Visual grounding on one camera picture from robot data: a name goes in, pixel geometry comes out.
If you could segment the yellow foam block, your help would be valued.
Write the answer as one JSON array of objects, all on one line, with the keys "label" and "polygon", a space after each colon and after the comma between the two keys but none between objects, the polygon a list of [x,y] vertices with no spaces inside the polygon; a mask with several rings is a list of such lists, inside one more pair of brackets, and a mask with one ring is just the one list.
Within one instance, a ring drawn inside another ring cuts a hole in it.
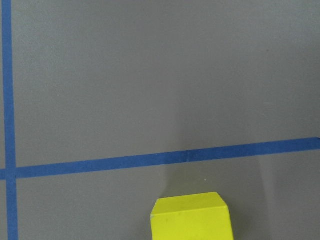
[{"label": "yellow foam block", "polygon": [[233,240],[231,215],[216,192],[159,198],[150,214],[153,240]]}]

